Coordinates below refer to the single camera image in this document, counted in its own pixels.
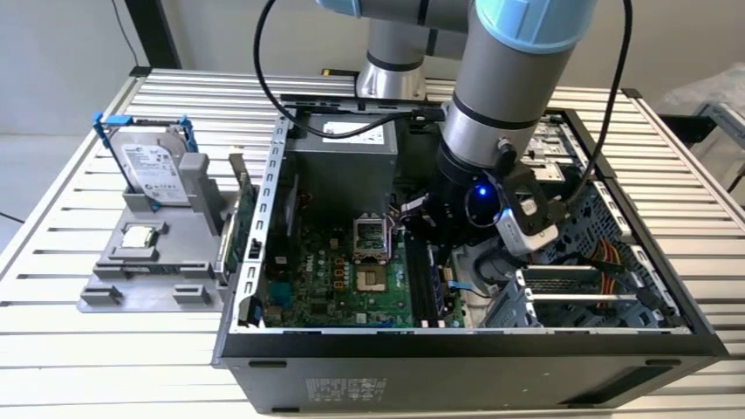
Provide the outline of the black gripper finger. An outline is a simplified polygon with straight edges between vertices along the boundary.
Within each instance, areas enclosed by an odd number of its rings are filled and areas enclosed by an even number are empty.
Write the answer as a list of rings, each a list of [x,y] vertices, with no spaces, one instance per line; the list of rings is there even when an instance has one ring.
[[[451,205],[426,194],[402,206],[400,222],[418,240],[438,247],[438,262],[446,263],[454,249]]]

